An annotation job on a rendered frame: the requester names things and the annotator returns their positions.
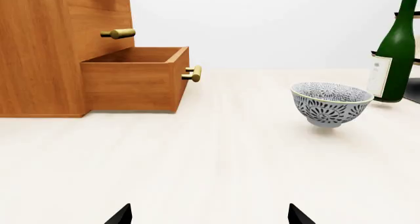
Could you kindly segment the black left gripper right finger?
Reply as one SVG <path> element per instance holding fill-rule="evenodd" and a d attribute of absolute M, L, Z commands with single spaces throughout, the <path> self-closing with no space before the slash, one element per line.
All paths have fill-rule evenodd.
<path fill-rule="evenodd" d="M 315 224 L 305 213 L 303 213 L 294 204 L 289 204 L 288 209 L 289 224 Z"/>

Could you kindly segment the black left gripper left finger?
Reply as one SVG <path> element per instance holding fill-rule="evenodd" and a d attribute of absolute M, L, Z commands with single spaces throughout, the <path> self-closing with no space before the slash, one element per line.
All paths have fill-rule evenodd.
<path fill-rule="evenodd" d="M 126 204 L 107 220 L 105 224 L 131 224 L 132 218 L 131 204 Z"/>

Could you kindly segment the open wooden drawer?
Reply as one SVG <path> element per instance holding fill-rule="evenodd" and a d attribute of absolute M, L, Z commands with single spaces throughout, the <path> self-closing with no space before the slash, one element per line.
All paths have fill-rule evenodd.
<path fill-rule="evenodd" d="M 89 110 L 175 113 L 189 66 L 188 47 L 130 47 L 81 62 Z"/>

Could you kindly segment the wooden cabinet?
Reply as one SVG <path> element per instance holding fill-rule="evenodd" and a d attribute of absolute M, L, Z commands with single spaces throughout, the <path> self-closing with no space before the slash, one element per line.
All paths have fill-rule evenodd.
<path fill-rule="evenodd" d="M 130 0 L 0 0 L 0 118 L 89 112 L 81 62 L 132 47 Z"/>

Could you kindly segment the blue patterned ceramic bowl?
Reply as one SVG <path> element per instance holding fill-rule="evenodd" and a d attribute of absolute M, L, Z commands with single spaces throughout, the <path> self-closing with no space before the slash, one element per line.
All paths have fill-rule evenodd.
<path fill-rule="evenodd" d="M 302 82 L 291 86 L 297 110 L 312 125 L 336 128 L 356 119 L 374 96 L 348 85 L 328 82 Z"/>

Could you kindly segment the black wine rack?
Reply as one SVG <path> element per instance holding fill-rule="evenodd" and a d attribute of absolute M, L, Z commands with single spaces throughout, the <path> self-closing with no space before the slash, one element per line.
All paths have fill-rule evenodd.
<path fill-rule="evenodd" d="M 409 22 L 396 21 L 379 46 L 372 51 L 374 67 L 368 91 L 375 100 L 399 102 L 401 99 L 420 103 L 420 76 L 410 76 L 413 66 L 420 66 L 420 36 L 414 36 L 413 23 L 420 21 L 420 11 L 409 16 Z"/>

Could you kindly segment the green wine bottle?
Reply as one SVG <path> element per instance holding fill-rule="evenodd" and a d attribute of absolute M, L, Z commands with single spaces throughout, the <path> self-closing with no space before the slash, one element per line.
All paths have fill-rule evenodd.
<path fill-rule="evenodd" d="M 415 59 L 413 17 L 417 0 L 402 0 L 392 28 L 373 57 L 367 91 L 376 101 L 402 100 Z"/>

